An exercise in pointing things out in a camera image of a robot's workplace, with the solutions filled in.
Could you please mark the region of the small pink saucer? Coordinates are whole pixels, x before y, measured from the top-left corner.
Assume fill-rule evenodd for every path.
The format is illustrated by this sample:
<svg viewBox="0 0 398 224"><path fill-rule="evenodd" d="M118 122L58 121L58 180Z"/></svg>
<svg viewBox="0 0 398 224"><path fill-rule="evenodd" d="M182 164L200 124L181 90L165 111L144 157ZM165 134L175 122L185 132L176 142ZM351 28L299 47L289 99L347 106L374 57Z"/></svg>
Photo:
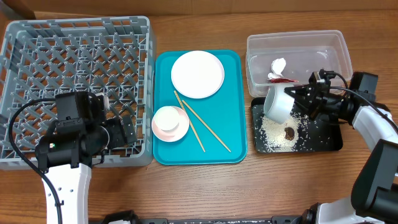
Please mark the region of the small pink saucer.
<svg viewBox="0 0 398 224"><path fill-rule="evenodd" d="M188 115L184 112L183 109L173 106L179 113L179 124L178 126L172 131L163 131L157 127L155 124L155 115L152 119L152 132L155 136L164 142L175 142L179 141L181 138L186 135L190 125L188 120Z"/></svg>

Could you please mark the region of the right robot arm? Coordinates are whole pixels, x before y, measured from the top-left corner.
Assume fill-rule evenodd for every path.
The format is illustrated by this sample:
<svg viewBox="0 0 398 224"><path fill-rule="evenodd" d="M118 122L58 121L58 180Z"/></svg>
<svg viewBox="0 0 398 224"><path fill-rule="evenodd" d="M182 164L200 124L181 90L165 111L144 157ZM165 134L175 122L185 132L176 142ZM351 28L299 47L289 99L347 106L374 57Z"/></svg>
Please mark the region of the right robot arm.
<svg viewBox="0 0 398 224"><path fill-rule="evenodd" d="M359 173L350 197L316 203L295 223L397 223L397 125L388 107L376 101L378 76L355 72L341 90L332 94L334 71L313 72L308 84L284 88L310 119L327 114L344 120L365 140L369 158Z"/></svg>

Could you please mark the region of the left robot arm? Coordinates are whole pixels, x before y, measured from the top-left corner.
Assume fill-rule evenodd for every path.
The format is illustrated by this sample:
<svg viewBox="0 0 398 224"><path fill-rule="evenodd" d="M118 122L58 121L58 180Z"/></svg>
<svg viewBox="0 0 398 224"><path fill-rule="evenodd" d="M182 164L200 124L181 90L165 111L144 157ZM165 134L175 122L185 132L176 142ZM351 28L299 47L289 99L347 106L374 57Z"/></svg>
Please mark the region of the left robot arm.
<svg viewBox="0 0 398 224"><path fill-rule="evenodd" d="M35 147L46 193L47 223L88 223L93 156L137 141L132 119L107 118L109 99L77 91L55 97L57 117Z"/></svg>

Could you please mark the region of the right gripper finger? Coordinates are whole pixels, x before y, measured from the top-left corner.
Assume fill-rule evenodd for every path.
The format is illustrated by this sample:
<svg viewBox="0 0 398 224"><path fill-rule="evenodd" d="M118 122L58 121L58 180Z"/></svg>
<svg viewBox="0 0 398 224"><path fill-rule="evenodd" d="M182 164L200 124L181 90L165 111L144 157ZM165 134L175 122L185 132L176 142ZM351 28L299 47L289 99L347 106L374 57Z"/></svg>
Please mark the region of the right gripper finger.
<svg viewBox="0 0 398 224"><path fill-rule="evenodd" d="M295 105L299 107L310 120L314 120L312 104L304 99L295 99Z"/></svg>
<svg viewBox="0 0 398 224"><path fill-rule="evenodd" d="M296 85L296 86L288 86L284 88L284 92L288 95L298 94L298 95L307 95L310 93L310 85Z"/></svg>

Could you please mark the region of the white cup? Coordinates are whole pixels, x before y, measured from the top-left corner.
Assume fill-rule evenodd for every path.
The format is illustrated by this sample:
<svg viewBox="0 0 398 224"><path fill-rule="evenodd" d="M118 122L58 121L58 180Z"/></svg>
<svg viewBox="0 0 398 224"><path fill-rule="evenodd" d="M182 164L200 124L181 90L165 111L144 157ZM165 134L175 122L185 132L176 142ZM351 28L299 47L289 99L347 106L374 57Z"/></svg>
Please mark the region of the white cup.
<svg viewBox="0 0 398 224"><path fill-rule="evenodd" d="M173 106L163 106L155 114L155 124L163 131L172 131L179 124L179 113Z"/></svg>

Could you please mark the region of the white tissue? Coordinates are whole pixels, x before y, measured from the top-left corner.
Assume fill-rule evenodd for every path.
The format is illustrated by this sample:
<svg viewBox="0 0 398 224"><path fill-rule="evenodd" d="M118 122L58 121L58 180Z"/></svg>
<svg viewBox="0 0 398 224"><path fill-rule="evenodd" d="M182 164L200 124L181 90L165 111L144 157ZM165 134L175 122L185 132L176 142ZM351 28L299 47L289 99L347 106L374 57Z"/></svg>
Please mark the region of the white tissue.
<svg viewBox="0 0 398 224"><path fill-rule="evenodd" d="M268 74L268 79L282 78L284 68L286 66L285 58L277 58L271 63L271 72Z"/></svg>

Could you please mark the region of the grey bowl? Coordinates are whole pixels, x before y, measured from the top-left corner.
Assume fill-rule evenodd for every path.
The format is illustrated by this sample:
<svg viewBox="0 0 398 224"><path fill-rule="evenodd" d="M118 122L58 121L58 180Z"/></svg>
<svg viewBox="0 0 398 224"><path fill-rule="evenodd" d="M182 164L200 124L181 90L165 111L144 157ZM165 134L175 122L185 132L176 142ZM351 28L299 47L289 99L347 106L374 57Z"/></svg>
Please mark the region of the grey bowl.
<svg viewBox="0 0 398 224"><path fill-rule="evenodd" d="M285 93L285 88L292 87L286 83L279 83L269 88L264 102L264 116L282 124L290 116L294 105L294 98Z"/></svg>

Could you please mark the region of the rice and food scraps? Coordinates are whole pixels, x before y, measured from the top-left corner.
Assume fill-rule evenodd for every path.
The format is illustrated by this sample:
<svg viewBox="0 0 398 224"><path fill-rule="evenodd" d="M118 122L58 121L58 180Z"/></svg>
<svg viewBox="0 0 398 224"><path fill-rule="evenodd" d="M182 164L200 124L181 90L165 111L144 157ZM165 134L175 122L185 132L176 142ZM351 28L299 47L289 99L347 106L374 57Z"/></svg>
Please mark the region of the rice and food scraps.
<svg viewBox="0 0 398 224"><path fill-rule="evenodd" d="M278 152L299 152L307 150L308 126L310 124L307 115L292 112L288 119L282 124L263 116L261 123L256 131L259 136L258 151L260 153L278 153Z"/></svg>

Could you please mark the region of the red snack wrapper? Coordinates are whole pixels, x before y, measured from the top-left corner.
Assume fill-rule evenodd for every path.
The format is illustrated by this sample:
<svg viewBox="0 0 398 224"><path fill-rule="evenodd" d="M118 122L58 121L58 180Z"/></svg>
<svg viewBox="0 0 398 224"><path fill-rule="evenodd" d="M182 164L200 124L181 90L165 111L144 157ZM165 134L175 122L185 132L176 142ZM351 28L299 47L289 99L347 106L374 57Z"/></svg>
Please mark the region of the red snack wrapper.
<svg viewBox="0 0 398 224"><path fill-rule="evenodd" d="M297 83L297 80L289 78L272 78L269 80L270 83Z"/></svg>

